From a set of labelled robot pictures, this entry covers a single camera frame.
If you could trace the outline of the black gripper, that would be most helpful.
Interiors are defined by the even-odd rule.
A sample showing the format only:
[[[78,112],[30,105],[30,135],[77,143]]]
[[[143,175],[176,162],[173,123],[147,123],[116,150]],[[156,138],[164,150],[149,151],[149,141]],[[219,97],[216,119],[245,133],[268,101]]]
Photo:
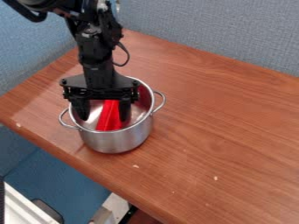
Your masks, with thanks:
[[[139,100],[140,82],[121,75],[110,63],[82,67],[82,74],[60,80],[62,97],[82,121],[89,119],[90,100],[120,100],[118,118],[125,123],[131,118],[131,102]]]

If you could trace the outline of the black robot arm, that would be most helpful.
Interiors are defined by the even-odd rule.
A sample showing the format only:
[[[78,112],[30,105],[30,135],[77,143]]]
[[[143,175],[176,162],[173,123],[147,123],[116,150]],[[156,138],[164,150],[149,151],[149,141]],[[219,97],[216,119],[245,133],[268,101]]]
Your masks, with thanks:
[[[113,61],[113,50],[123,48],[123,26],[109,0],[4,0],[29,21],[40,23],[53,13],[64,18],[78,48],[82,73],[60,80],[62,97],[78,118],[89,119],[93,100],[117,102],[118,119],[129,118],[131,105],[139,100],[140,82],[121,75]]]

